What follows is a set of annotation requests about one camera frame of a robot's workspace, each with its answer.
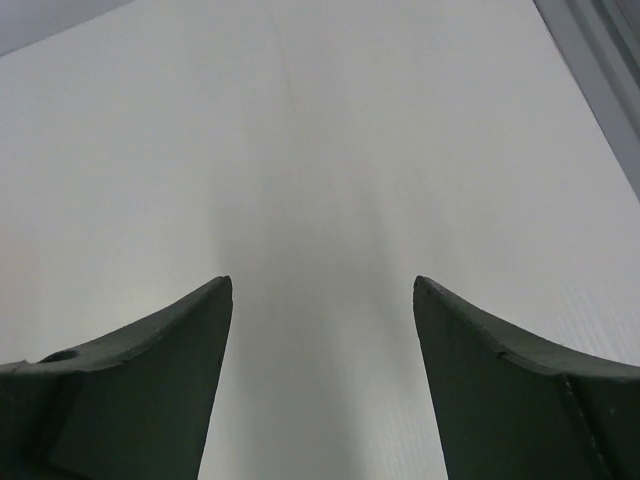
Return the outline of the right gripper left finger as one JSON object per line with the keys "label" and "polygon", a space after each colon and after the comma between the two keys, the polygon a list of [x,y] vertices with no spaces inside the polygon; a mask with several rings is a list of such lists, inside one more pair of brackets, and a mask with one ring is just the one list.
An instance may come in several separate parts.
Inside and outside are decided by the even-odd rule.
{"label": "right gripper left finger", "polygon": [[5,479],[194,479],[233,310],[217,277],[41,361],[1,368]]}

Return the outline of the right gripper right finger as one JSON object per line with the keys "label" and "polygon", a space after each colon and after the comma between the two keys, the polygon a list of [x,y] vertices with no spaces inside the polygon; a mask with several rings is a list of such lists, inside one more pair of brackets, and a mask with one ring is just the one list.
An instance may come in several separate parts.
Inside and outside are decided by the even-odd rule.
{"label": "right gripper right finger", "polygon": [[639,370],[418,277],[413,312],[451,479],[635,479]]}

